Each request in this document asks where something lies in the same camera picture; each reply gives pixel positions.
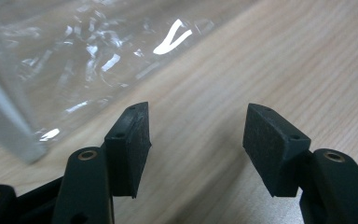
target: wooden surface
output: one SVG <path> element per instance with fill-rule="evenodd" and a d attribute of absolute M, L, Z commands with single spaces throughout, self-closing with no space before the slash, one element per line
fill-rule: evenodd
<path fill-rule="evenodd" d="M 26 165 L 0 148 L 0 183 L 19 194 L 98 146 L 128 105 L 148 101 L 153 147 L 138 198 L 115 198 L 117 223 L 302 223 L 271 198 L 241 147 L 246 106 L 272 107 L 358 162 L 358 1 L 262 0 Z"/>

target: black object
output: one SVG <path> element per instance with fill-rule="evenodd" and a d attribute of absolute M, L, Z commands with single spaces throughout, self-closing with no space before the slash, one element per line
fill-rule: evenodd
<path fill-rule="evenodd" d="M 243 147 L 271 196 L 296 197 L 306 224 L 358 224 L 358 165 L 310 139 L 272 109 L 249 104 Z"/>
<path fill-rule="evenodd" d="M 136 197 L 150 147 L 148 104 L 132 105 L 101 147 L 69 157 L 63 177 L 18 198 L 0 185 L 0 223 L 114 223 L 112 196 Z"/>

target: light wood grain tabletop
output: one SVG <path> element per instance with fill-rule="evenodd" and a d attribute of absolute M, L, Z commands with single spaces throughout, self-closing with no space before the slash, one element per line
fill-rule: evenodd
<path fill-rule="evenodd" d="M 296 198 L 271 198 L 241 146 L 249 103 L 273 108 L 358 163 L 358 1 L 261 0 L 185 51 L 28 165 L 0 148 L 0 183 L 18 194 L 99 146 L 123 110 L 149 102 L 138 198 L 117 223 L 302 223 Z"/>

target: wooden table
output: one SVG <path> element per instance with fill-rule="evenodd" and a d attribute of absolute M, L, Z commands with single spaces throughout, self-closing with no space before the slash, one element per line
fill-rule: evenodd
<path fill-rule="evenodd" d="M 124 108 L 143 101 L 153 147 L 138 198 L 114 199 L 117 223 L 302 223 L 299 197 L 271 198 L 241 146 L 246 106 L 274 108 L 311 150 L 358 162 L 358 1 L 259 1 L 41 161 L 0 148 L 0 183 L 23 194 L 62 175 L 72 152 L 100 145 Z"/>

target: clear plastic packaging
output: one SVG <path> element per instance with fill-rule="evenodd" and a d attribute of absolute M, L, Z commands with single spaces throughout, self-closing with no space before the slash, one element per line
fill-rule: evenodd
<path fill-rule="evenodd" d="M 255 1 L 1 0 L 0 38 L 54 142 Z"/>

